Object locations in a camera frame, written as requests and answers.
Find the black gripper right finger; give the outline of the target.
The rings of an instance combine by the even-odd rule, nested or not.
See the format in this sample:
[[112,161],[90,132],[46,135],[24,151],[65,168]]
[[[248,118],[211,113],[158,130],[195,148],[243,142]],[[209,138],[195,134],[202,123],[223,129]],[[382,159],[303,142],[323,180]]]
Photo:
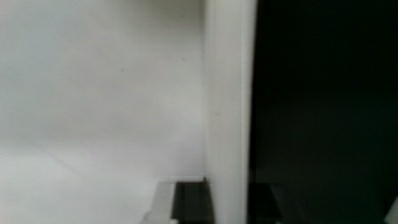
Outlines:
[[250,224],[295,224],[293,200],[279,184],[250,185]]

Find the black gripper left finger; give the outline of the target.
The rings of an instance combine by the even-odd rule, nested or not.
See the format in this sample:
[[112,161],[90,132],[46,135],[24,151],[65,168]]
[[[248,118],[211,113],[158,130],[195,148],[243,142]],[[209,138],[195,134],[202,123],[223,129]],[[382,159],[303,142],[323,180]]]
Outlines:
[[213,224],[213,203],[204,178],[159,182],[149,224]]

